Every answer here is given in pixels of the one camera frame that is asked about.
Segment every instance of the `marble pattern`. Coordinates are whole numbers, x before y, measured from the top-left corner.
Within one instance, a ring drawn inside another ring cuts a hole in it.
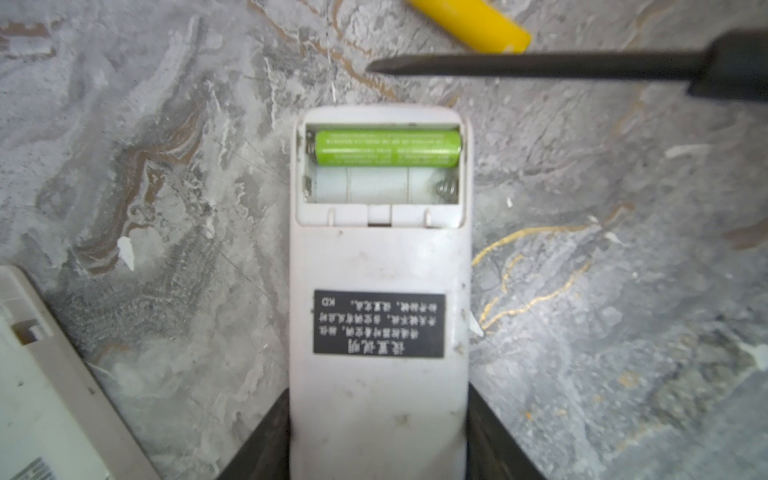
[[[495,0],[531,50],[704,46],[764,0]],[[768,472],[768,110],[678,84],[384,78],[461,51],[400,0],[0,5],[0,262],[164,478],[213,478],[287,385],[287,157],[324,104],[477,131],[472,381],[539,468]]]

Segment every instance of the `yellow tube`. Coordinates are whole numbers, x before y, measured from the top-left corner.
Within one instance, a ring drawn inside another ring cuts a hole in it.
[[[409,0],[411,5],[480,53],[520,53],[531,34],[483,0]]]

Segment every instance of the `white plastic device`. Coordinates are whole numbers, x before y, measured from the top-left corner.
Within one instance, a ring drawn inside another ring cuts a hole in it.
[[[0,478],[160,479],[13,266],[0,266]]]
[[[457,129],[460,160],[318,165],[313,132],[350,127]],[[292,144],[291,478],[464,478],[470,123],[441,107],[324,107]]]

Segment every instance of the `battery compartment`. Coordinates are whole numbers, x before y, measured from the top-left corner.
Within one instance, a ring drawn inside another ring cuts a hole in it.
[[[306,141],[327,127],[307,126]],[[319,165],[300,149],[302,188],[309,204],[450,205],[458,203],[457,167],[339,167]]]

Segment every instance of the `black pointed tool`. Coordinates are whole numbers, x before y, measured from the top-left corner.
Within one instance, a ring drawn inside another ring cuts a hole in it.
[[[768,101],[768,30],[732,31],[703,51],[404,55],[367,71],[390,75],[690,81],[688,93]]]

